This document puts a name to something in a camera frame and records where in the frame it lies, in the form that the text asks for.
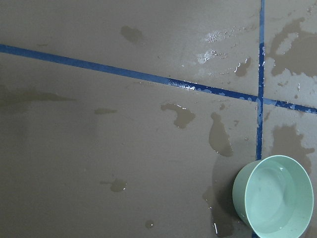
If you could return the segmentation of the mint green bowl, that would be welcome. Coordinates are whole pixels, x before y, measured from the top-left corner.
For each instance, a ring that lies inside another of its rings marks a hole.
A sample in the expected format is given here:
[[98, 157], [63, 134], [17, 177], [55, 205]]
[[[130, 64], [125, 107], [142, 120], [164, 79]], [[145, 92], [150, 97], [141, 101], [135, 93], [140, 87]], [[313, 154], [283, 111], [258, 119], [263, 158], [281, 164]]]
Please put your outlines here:
[[314, 209], [308, 173], [284, 155], [243, 167], [234, 180], [232, 200], [240, 219], [260, 238], [300, 237]]

